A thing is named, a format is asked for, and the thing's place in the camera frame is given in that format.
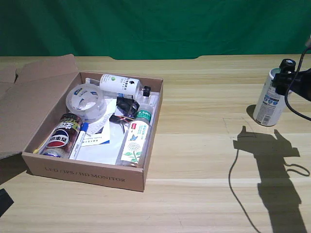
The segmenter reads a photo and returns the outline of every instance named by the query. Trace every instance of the pepsi can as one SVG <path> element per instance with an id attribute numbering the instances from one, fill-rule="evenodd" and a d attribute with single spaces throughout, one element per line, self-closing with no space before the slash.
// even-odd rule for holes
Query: pepsi can
<path id="1" fill-rule="evenodd" d="M 81 126 L 82 120 L 79 116 L 63 114 L 42 154 L 68 159 Z"/>

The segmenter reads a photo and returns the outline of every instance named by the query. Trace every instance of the blue marker cap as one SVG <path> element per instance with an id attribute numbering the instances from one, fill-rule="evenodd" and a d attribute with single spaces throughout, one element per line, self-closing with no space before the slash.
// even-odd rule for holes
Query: blue marker cap
<path id="1" fill-rule="evenodd" d="M 82 124 L 81 131 L 86 132 L 87 129 L 88 129 L 88 123 L 85 122 L 85 123 Z"/>

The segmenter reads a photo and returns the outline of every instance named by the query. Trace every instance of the green curtain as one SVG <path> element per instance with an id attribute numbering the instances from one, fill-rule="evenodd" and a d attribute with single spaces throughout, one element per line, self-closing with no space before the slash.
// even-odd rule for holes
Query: green curtain
<path id="1" fill-rule="evenodd" d="M 0 56 L 301 53 L 311 0 L 2 0 Z"/>

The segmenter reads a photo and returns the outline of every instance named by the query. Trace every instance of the robotic arm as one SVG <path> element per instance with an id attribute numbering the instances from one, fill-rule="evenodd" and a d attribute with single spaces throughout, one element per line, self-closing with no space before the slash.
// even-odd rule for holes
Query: robotic arm
<path id="1" fill-rule="evenodd" d="M 290 90 L 306 100 L 311 101 L 311 68 L 305 71 L 300 71 L 304 55 L 307 51 L 311 50 L 311 37 L 306 42 L 306 46 L 307 48 L 301 54 L 297 71 L 295 71 L 296 62 L 294 60 L 284 59 L 279 66 L 280 73 L 275 75 L 272 81 L 272 86 L 276 88 L 276 93 L 285 97 L 286 106 L 292 112 L 311 121 L 310 117 L 297 112 L 288 103 L 288 93 Z"/>

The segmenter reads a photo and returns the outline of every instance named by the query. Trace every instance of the cardboard box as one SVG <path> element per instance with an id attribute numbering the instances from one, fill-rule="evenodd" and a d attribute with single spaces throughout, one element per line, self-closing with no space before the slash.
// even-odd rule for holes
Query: cardboard box
<path id="1" fill-rule="evenodd" d="M 140 79 L 152 91 L 160 93 L 142 168 L 32 153 L 48 137 L 62 114 L 67 112 L 67 93 L 76 85 L 84 83 L 85 78 L 99 80 L 101 76 L 101 73 L 79 72 L 71 54 L 27 64 L 18 77 L 13 67 L 3 70 L 0 73 L 0 158 L 22 152 L 33 175 L 143 191 L 162 103 L 162 79 L 130 76 Z"/>

